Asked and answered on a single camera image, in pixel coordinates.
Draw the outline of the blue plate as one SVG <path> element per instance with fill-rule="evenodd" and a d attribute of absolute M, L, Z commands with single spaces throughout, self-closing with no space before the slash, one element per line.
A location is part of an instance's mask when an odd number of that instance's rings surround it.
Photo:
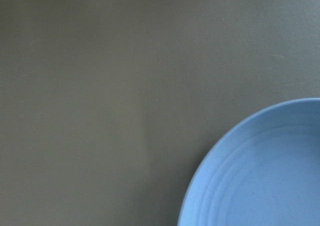
<path fill-rule="evenodd" d="M 279 103 L 246 118 L 207 153 L 180 226 L 317 226 L 320 100 Z"/>

